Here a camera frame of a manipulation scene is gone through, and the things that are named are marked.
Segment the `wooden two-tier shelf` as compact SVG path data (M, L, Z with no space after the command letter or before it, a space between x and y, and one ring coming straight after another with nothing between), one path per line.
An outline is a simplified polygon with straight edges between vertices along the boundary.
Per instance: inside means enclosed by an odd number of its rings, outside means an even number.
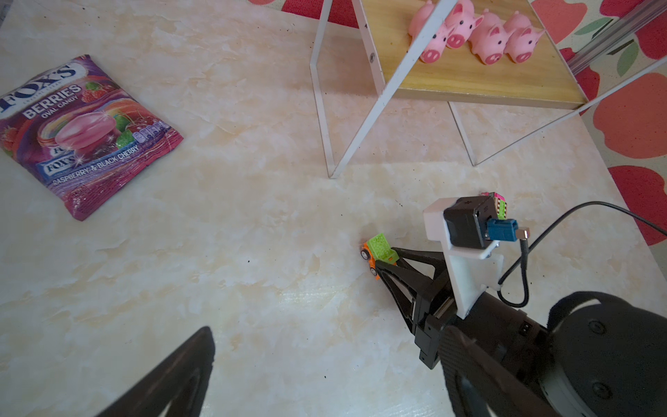
M560 55L550 36L536 48L529 64L517 72L511 70L510 64L486 66L464 49L453 50L450 57L437 64L434 62L421 64L418 59L421 52L427 49L427 36L434 33L437 25L444 22L447 14L452 11L454 7L452 1L436 3L434 15L427 19L423 29L418 32L414 45L408 43L406 22L417 10L417 2L355 1L354 15L378 97L341 159L336 160L328 131L324 93L318 74L321 47L332 6L332 2L326 1L321 7L309 63L326 167L331 179L342 174L382 111L394 97L446 102L470 163L472 166L478 166L482 162L474 156L465 125L456 109L458 103L562 109L565 114L561 119L566 120L582 111L587 111L666 62L661 58L590 100L577 85L576 78L567 64L568 60L564 60Z

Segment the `orange green toy car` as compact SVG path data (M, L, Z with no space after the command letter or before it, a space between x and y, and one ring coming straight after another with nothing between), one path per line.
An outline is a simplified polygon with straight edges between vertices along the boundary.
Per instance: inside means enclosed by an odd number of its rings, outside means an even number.
M377 280L380 280L375 267L377 261L396 265L400 259L398 253L389 245L384 234L378 234L365 242L361 246L360 254L368 262L369 269Z

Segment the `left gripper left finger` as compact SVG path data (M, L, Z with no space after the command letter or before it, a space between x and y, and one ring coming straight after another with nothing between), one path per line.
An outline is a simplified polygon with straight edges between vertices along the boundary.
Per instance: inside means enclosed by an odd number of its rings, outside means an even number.
M198 416L214 359L212 330L202 327L99 415Z

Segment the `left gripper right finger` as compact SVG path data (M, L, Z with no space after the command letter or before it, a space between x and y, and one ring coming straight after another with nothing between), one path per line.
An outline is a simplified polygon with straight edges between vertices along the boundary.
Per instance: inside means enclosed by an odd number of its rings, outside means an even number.
M457 416L558 414L458 328L444 329L439 359Z

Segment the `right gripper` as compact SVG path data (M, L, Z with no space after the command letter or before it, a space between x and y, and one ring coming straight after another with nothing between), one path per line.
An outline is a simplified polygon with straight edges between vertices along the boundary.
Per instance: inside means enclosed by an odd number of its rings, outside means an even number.
M401 316L420 348L420 360L434 368L441 357L439 343L447 327L458 328L481 347L493 360L528 387L536 385L538 359L548 332L521 310L513 309L488 293L482 294L464 319L457 316L457 306L449 284L444 254L438 251L396 248L396 264L375 262L375 271L389 289ZM409 261L434 267L428 276Z

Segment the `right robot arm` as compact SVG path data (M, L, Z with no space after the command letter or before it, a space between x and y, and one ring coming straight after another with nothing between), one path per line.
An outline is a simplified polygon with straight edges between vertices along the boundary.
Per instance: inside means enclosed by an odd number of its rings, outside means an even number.
M399 250L373 273L390 290L429 368L441 366L458 416L663 416L666 320L614 295L583 291L547 325L489 294L459 318L436 252Z

